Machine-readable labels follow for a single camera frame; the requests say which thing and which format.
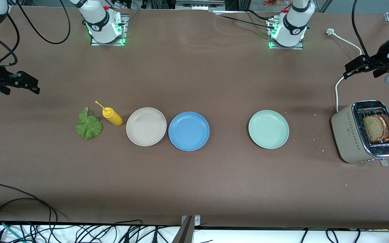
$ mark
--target mint green plate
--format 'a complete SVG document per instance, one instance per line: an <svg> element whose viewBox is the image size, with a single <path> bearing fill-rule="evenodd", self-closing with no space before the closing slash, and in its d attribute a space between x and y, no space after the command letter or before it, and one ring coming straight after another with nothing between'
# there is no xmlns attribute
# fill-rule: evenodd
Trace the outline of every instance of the mint green plate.
<svg viewBox="0 0 389 243"><path fill-rule="evenodd" d="M286 143L289 137L289 125L279 113L263 110L250 119L249 134L253 142L260 147L275 149Z"/></svg>

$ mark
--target plate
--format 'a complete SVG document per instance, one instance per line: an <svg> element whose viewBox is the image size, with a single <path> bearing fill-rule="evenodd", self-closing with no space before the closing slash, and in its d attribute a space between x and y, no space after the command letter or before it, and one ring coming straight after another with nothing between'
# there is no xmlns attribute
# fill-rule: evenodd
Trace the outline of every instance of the plate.
<svg viewBox="0 0 389 243"><path fill-rule="evenodd" d="M275 149L286 143L289 137L289 125L279 113L263 110L250 119L249 134L253 142L260 147Z"/></svg>
<svg viewBox="0 0 389 243"><path fill-rule="evenodd" d="M171 143L182 151L200 149L210 137L210 126L207 120L196 112L183 112L169 125Z"/></svg>
<svg viewBox="0 0 389 243"><path fill-rule="evenodd" d="M151 107L141 108L128 118L125 131L128 139L139 146L158 143L166 134L166 118L162 112Z"/></svg>

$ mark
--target bottle nozzle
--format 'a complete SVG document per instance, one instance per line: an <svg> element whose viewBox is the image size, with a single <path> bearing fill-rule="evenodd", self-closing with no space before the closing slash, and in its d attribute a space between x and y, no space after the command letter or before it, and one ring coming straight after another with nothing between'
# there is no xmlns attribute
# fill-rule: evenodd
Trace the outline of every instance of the bottle nozzle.
<svg viewBox="0 0 389 243"><path fill-rule="evenodd" d="M98 101L96 101L96 104L101 106L103 109L105 109Z"/></svg>

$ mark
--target toaster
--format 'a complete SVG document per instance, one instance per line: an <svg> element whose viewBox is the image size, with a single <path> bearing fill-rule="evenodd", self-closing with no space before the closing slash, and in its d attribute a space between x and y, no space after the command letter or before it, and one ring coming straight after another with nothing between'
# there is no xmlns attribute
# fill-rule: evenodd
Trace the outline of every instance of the toaster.
<svg viewBox="0 0 389 243"><path fill-rule="evenodd" d="M335 143L340 157L348 163L380 160L388 166L389 141L372 143L367 137L363 118L369 115L387 115L386 106L377 100L353 103L334 114L331 118Z"/></svg>

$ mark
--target white plate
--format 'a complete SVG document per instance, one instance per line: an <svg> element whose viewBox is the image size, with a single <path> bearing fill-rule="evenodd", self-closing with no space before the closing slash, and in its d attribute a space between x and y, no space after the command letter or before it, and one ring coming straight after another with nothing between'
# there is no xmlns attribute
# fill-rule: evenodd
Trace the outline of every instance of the white plate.
<svg viewBox="0 0 389 243"><path fill-rule="evenodd" d="M128 139L139 146L158 143L166 134L166 118L157 109L141 108L128 118L125 130Z"/></svg>

